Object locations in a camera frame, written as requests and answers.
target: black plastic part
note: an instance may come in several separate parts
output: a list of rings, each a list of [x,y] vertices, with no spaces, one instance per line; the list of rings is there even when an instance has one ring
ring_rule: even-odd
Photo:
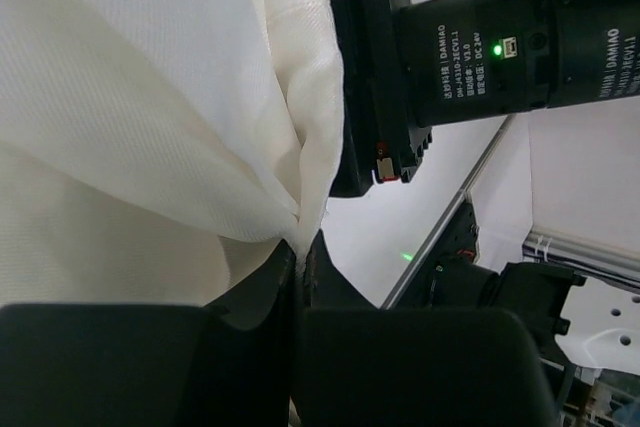
[[[558,411],[562,411],[564,404],[569,398],[571,392],[571,386],[576,378],[576,372],[578,368],[574,364],[568,364],[562,371],[562,381],[560,382],[558,392],[556,393],[556,408]]]
[[[394,14],[409,0],[331,0],[344,63],[345,126],[331,195],[359,197],[377,182],[409,182],[431,142],[409,104]],[[381,173],[378,160],[392,172]]]
[[[374,308],[333,265],[322,232],[307,258],[303,289],[307,307]]]
[[[561,318],[562,308],[569,290],[584,283],[585,278],[572,269],[534,263],[508,264],[489,305],[517,314],[533,335],[541,355],[565,365],[569,361],[556,344],[555,336],[568,333],[570,321]]]
[[[418,125],[640,94],[640,0],[433,0],[397,14]]]
[[[458,254],[473,262],[477,254],[477,241],[478,226],[473,205],[465,201],[458,207],[413,279],[407,284],[410,272],[406,272],[400,279],[398,285],[406,285],[406,290],[395,307],[425,307],[431,297],[432,275],[439,262],[445,257]]]
[[[0,425],[286,425],[294,265],[282,243],[206,308],[4,307]]]
[[[550,427],[535,345],[497,310],[304,313],[305,427]]]
[[[469,263],[462,256],[441,258],[427,277],[426,307],[456,305],[482,307],[489,304],[500,276]]]

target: white cloth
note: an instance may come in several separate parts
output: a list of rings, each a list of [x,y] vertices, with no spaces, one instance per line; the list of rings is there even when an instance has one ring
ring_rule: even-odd
[[[202,304],[315,236],[329,0],[0,0],[0,304]]]

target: white surface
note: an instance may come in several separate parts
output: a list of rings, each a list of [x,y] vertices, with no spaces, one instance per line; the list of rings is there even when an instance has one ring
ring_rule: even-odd
[[[381,305],[504,119],[441,126],[409,185],[374,187],[361,199],[329,199],[322,227],[336,267]]]
[[[304,258],[342,140],[329,0],[0,0],[0,304],[202,303]]]
[[[640,98],[531,115],[537,230],[640,255]]]
[[[640,304],[633,298],[593,278],[569,291],[561,313],[571,321],[569,333],[555,339],[572,363],[640,375]],[[621,314],[612,315],[613,309]],[[623,336],[630,339],[629,345],[621,343]]]
[[[529,116],[516,116],[469,189],[480,227],[477,264],[501,272],[522,261],[533,226]]]

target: white panel with holes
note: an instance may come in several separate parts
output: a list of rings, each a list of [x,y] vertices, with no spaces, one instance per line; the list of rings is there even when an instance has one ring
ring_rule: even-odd
[[[590,278],[571,289],[561,316],[571,327],[556,342],[571,362],[640,375],[640,296]]]

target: white wall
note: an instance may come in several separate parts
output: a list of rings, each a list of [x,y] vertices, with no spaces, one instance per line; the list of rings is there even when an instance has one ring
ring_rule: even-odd
[[[531,115],[536,228],[640,255],[640,98]]]

